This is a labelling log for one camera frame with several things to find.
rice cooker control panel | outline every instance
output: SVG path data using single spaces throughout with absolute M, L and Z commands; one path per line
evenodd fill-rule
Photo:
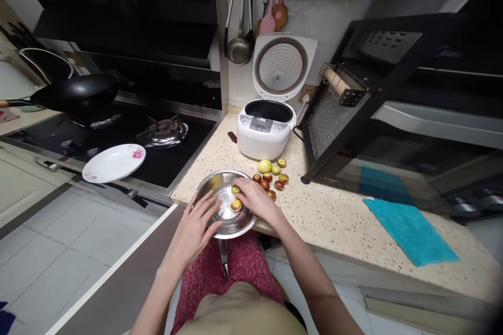
M 286 123 L 276 122 L 271 119 L 253 117 L 250 115 L 240 116 L 240 121 L 243 126 L 249 128 L 250 130 L 263 133 L 281 133 L 288 125 Z

white plate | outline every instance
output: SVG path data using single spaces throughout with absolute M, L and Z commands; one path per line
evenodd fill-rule
M 82 170 L 84 179 L 91 183 L 108 183 L 127 177 L 145 159 L 145 148 L 138 144 L 122 144 L 94 156 Z

black frying pan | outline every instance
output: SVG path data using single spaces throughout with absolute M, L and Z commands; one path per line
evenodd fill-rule
M 40 89 L 30 100 L 2 99 L 0 108 L 35 105 L 69 114 L 92 114 L 112 103 L 117 91 L 117 79 L 112 75 L 75 76 Z

rice cooker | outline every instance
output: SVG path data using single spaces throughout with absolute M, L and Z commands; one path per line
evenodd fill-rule
M 285 101 L 296 98 L 311 68 L 317 41 L 284 33 L 258 36 L 253 86 L 261 99 L 246 104 L 237 119 L 237 146 L 256 160 L 274 160 L 297 123 Z

red knit pants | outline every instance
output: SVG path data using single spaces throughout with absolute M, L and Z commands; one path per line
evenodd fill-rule
M 210 293 L 222 295 L 235 282 L 250 283 L 263 296 L 285 305 L 269 271 L 266 257 L 258 247 L 254 231 L 228 240 L 227 250 L 228 279 L 220 257 L 220 246 L 215 238 L 210 240 L 198 258 L 186 269 L 171 335 L 176 334 L 185 322 L 194 318 L 204 296 Z

